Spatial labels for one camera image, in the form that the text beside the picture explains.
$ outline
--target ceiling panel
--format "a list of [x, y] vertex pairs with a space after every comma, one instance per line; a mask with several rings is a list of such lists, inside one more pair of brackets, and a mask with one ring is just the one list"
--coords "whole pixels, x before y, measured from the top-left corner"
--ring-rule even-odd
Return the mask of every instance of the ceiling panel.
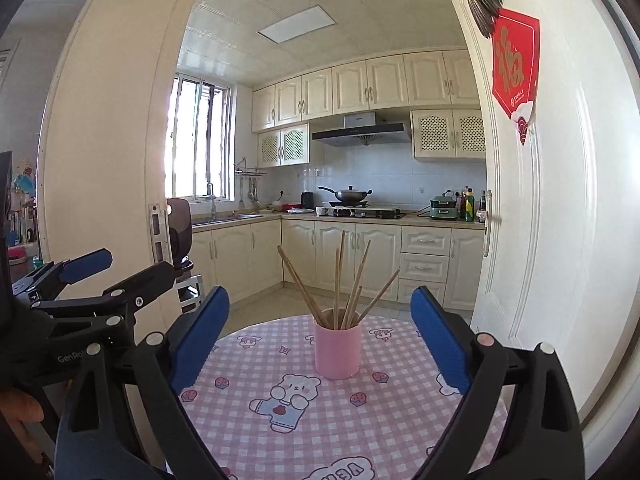
[[[336, 25], [275, 44], [258, 30], [320, 5]], [[390, 50], [464, 47], [449, 0], [196, 0], [178, 69], [260, 88]]]

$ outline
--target pink checkered tablecloth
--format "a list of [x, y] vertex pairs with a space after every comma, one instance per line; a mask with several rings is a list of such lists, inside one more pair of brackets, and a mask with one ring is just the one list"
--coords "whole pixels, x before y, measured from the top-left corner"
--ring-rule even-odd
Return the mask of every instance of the pink checkered tablecloth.
[[[413, 323], [378, 316], [363, 322], [360, 371], [325, 379], [312, 323], [279, 319], [216, 343], [180, 394], [204, 444], [234, 480], [412, 478], [462, 396]], [[500, 400], [474, 469], [490, 462], [505, 421]]]

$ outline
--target green bottle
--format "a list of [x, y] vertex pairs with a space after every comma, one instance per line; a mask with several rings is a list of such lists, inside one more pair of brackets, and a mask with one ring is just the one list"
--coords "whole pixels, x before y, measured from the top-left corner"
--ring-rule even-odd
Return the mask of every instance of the green bottle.
[[466, 190], [466, 203], [465, 203], [465, 222], [474, 221], [474, 204], [476, 200], [473, 196], [473, 190], [471, 188]]

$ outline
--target floor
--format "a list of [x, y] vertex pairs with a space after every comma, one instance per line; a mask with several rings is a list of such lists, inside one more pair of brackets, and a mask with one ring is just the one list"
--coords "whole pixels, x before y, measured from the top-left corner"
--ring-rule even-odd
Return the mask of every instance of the floor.
[[[321, 308], [334, 305], [333, 298], [316, 296], [315, 294], [312, 294], [312, 296]], [[309, 309], [306, 307], [300, 291], [293, 288], [281, 288], [253, 303], [231, 311], [229, 318], [226, 320], [226, 325], [220, 333], [220, 337], [224, 337], [247, 326], [264, 323], [265, 321], [290, 316], [306, 316], [307, 314], [309, 314]], [[394, 310], [392, 308], [375, 306], [371, 309], [370, 314], [372, 316], [384, 316], [392, 319], [411, 321], [411, 313], [403, 310]]]

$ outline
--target pink cup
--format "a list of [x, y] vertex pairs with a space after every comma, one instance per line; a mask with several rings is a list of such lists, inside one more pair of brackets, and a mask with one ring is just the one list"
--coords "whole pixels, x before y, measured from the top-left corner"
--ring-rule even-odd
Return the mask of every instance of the pink cup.
[[[324, 310], [323, 318], [332, 311]], [[329, 330], [314, 322], [316, 370], [322, 377], [348, 379], [358, 372], [361, 333], [359, 324], [348, 330]]]

